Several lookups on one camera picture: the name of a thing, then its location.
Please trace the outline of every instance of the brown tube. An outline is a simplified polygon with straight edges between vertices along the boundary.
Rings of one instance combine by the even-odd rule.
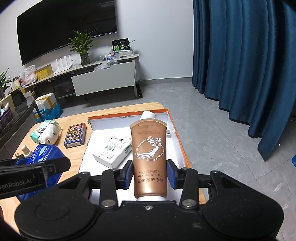
[[[168,195],[166,173],[167,124],[142,119],[131,124],[135,197]]]

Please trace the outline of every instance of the gray tile floor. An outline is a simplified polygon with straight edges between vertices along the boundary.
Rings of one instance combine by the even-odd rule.
[[[275,199],[284,210],[279,240],[296,240],[296,122],[289,122],[272,156],[264,162],[257,146],[260,138],[248,136],[248,126],[228,118],[218,102],[199,94],[191,82],[141,84],[142,99],[133,88],[98,92],[62,100],[63,116],[146,102],[169,108],[193,168],[208,174],[220,170]]]

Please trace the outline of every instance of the television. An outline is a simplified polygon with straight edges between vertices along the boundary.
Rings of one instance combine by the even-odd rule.
[[[73,30],[93,37],[117,32],[114,0],[43,0],[17,17],[22,64],[62,48]]]

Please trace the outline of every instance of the plant on side table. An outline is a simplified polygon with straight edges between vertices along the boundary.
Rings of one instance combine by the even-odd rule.
[[[2,73],[0,73],[0,100],[2,100],[5,97],[5,90],[9,88],[9,85],[6,85],[7,83],[11,82],[11,80],[6,80],[6,73],[8,69]]]
[[[91,61],[89,59],[89,55],[87,51],[92,47],[91,43],[94,41],[91,38],[91,33],[88,33],[86,30],[83,31],[83,33],[80,33],[78,31],[73,31],[77,34],[77,36],[73,39],[70,39],[69,45],[71,45],[70,48],[72,48],[72,52],[78,52],[81,57],[81,65],[87,65],[90,64]]]

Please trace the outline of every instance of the teal and white box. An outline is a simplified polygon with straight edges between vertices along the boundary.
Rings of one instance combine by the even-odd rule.
[[[40,126],[36,130],[34,130],[30,134],[30,137],[33,140],[33,142],[36,142],[37,144],[41,144],[38,139],[49,124],[54,124],[56,127],[59,127],[59,123],[56,120],[45,120],[40,124]]]

